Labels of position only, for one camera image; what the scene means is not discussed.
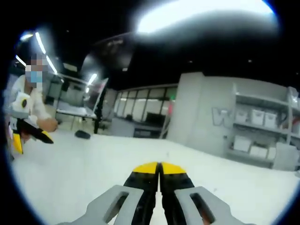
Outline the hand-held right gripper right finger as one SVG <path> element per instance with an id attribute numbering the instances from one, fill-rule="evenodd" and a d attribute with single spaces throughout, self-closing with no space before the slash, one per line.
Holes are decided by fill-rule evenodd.
<path id="1" fill-rule="evenodd" d="M 227 203 L 202 186 L 194 186 L 184 169 L 160 163 L 162 206 L 169 225 L 243 225 Z"/>

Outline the person's left hand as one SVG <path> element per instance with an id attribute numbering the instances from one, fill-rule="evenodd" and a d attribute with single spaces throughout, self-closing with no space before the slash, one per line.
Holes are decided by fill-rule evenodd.
<path id="1" fill-rule="evenodd" d="M 37 125 L 46 132 L 54 132 L 58 128 L 58 122 L 54 118 L 38 119 Z"/>

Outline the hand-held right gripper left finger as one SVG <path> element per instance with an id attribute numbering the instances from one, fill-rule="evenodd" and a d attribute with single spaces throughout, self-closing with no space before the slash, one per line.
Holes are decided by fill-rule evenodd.
<path id="1" fill-rule="evenodd" d="M 160 163 L 133 169 L 123 185 L 115 185 L 91 201 L 71 225 L 148 225 L 156 205 Z"/>

